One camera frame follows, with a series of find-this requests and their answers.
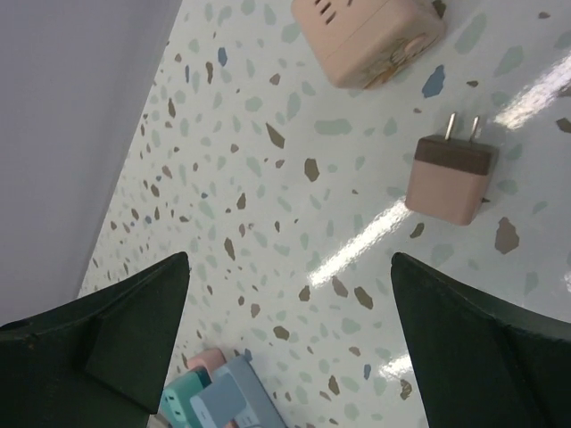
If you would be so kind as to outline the pink cube socket adapter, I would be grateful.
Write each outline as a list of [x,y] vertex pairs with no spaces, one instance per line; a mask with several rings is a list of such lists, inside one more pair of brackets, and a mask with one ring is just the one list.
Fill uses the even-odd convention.
[[292,13],[328,81],[343,89],[383,85],[445,34],[430,1],[299,0]]

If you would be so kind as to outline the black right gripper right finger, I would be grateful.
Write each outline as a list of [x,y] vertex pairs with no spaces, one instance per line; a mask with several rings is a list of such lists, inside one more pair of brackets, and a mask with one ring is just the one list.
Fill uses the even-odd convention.
[[393,296],[431,427],[568,427],[570,325],[402,252]]

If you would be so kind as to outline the teal plug adapter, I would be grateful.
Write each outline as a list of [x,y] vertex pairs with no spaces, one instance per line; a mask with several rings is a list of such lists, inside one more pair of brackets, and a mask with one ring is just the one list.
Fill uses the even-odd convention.
[[211,384],[204,367],[197,367],[169,383],[161,395],[160,411],[172,427],[202,427],[190,399]]

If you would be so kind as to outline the pink power strip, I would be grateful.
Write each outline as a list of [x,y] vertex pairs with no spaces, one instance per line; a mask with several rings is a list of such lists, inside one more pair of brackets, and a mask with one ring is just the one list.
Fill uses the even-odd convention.
[[224,366],[226,363],[227,360],[222,351],[218,348],[212,348],[189,358],[185,363],[185,367],[188,370],[203,368],[208,372],[209,376],[212,376],[218,368]]

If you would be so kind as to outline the light blue power strip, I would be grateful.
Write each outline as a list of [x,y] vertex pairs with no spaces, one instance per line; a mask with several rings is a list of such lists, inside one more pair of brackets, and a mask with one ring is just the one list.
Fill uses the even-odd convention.
[[286,424],[254,372],[238,356],[214,371],[211,384],[190,399],[202,427],[281,427]]

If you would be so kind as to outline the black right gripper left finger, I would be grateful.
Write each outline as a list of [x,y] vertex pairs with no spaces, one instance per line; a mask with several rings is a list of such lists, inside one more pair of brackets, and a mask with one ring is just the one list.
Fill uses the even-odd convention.
[[117,284],[1,328],[3,427],[145,427],[186,304],[179,252]]

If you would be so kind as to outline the pink brown charger plug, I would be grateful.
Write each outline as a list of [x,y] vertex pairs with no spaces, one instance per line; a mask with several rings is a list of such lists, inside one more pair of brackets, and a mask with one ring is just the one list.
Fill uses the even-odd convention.
[[467,139],[452,136],[456,114],[445,133],[418,140],[405,206],[453,225],[472,223],[492,178],[497,148],[476,141],[480,118],[474,117]]

